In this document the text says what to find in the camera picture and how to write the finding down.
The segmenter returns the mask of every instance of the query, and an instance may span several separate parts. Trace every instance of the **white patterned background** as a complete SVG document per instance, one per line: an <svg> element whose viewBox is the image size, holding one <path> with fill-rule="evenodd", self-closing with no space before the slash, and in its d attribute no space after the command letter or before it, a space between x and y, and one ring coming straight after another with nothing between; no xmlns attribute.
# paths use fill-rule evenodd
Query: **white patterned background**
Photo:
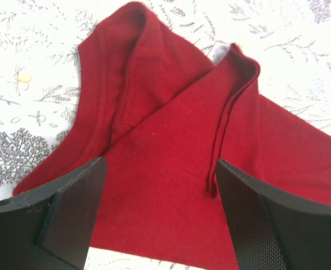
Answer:
<svg viewBox="0 0 331 270"><path fill-rule="evenodd" d="M66 136L80 93L77 45L127 2L0 1L0 200ZM143 3L215 64L236 42L261 64L263 95L331 136L331 0ZM195 269L91 248L86 269L106 266Z"/></svg>

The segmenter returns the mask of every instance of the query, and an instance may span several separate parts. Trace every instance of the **fold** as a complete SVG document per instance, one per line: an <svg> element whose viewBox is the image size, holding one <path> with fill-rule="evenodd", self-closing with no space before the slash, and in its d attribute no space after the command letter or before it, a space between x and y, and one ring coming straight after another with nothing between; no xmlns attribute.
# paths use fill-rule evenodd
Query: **fold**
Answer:
<svg viewBox="0 0 331 270"><path fill-rule="evenodd" d="M213 66L132 2L101 22L79 53L74 126L14 195L104 156L92 246L236 270L220 198L205 188L218 158L331 205L331 137L261 96L260 66L236 45Z"/></svg>

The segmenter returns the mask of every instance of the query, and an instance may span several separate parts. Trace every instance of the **red fabric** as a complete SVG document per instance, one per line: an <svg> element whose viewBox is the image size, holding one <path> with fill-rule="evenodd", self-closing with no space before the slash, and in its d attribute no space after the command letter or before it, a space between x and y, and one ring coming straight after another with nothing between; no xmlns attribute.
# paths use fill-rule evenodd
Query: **red fabric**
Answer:
<svg viewBox="0 0 331 270"><path fill-rule="evenodd" d="M218 158L331 205L331 137L258 94L260 67L236 45L213 66L129 3L79 53L74 126L14 195L103 155L109 170L92 246L237 269L220 199L205 192Z"/></svg>

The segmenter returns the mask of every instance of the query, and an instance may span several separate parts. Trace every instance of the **drawstring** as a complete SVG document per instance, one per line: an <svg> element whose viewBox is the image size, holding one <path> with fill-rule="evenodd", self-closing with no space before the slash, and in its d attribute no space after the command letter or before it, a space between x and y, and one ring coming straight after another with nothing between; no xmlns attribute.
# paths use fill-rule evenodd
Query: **drawstring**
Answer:
<svg viewBox="0 0 331 270"><path fill-rule="evenodd" d="M226 123L224 125L223 132L222 132L220 146L218 148L218 155L217 155L217 157L214 157L214 154L215 154L216 148L217 148L218 133L221 129L221 125L222 125L222 122L223 122L223 117L224 117L224 114L225 114L225 110L226 110L227 104L229 103L229 100L231 99L231 95L229 95L227 100L224 102L223 108L222 108L222 111L221 111L221 115L218 118L216 134L214 135L213 146L212 146L211 162L209 163L207 178L205 180L205 183L206 183L205 190L209 193L209 195L212 198L215 198L218 194L218 187L217 187L217 183L216 183L216 162L221 158L223 142L224 142L225 137L226 137L227 126L228 126L228 123L229 123L229 120L230 120L230 113L232 112L233 106L235 105L235 101L240 97L242 92L243 91L240 91L235 96L233 102L230 105L229 113L227 115L227 120L226 120Z"/></svg>
<svg viewBox="0 0 331 270"><path fill-rule="evenodd" d="M223 121L223 115L224 115L224 112L226 110L227 103L228 103L228 100L226 102L224 102L221 114L218 118L216 134L214 135L213 145L212 145L211 160L210 160L210 163L209 163L209 169L208 169L207 177L206 177L206 180L205 180L205 190L209 193L209 195L212 198L215 198L218 194L218 187L217 187L217 184L216 184L215 165L216 165L217 160L221 158L223 140L224 140L224 137L225 137L225 134L226 134L226 127L223 129L221 143L220 143L220 147L218 149L218 155L217 155L216 158L215 158L214 154L216 152L217 141L218 141L218 133L221 129L221 124L222 124L222 121Z"/></svg>

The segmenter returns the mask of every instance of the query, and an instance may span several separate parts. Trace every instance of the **red hood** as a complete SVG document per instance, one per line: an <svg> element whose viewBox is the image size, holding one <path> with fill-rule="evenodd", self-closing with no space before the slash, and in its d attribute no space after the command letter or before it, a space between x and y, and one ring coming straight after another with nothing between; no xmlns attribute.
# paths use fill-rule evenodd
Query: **red hood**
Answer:
<svg viewBox="0 0 331 270"><path fill-rule="evenodd" d="M236 45L213 66L129 3L79 53L74 126L14 195L103 155L109 171L92 246L237 269L220 199L211 198L218 158L331 204L331 137L258 94L260 67Z"/></svg>

